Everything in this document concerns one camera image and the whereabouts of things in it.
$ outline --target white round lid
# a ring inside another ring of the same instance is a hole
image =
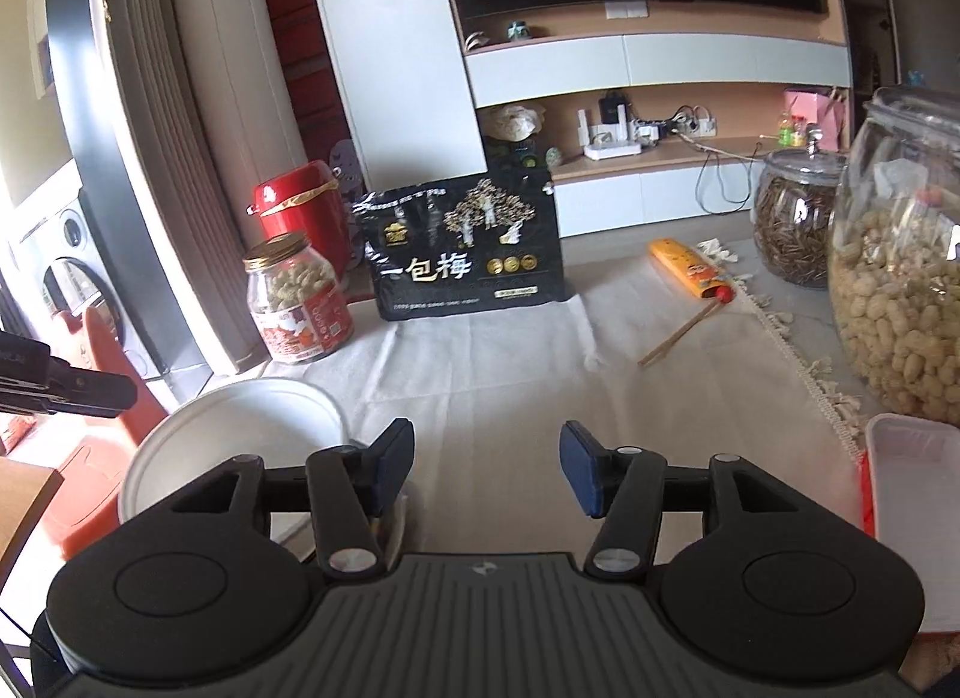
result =
[[[267,468],[288,468],[346,442],[340,411],[319,387],[289,378],[227,384],[181,406],[147,436],[120,489],[120,521],[237,454],[258,454]],[[271,538],[290,548],[309,522],[309,514],[273,514]]]

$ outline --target jar label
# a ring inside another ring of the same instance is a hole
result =
[[[347,302],[332,284],[293,308],[253,314],[253,321],[272,358],[285,363],[333,351],[353,329]]]

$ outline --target ribbed black surface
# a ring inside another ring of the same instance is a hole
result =
[[[187,690],[78,677],[59,698],[720,698],[909,696],[889,675],[791,690],[741,680],[683,648],[644,595],[565,555],[422,556],[331,591],[304,632],[245,674]]]

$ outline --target washing machine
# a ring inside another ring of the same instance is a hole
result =
[[[18,206],[11,240],[17,267],[40,289],[51,316],[93,306],[145,380],[163,372],[147,351],[107,276],[83,213],[83,184],[72,161]]]

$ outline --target gold logo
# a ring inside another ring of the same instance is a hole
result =
[[[386,230],[383,230],[383,235],[387,239],[387,246],[402,246],[407,242],[406,225],[394,222],[392,225],[388,225]]]

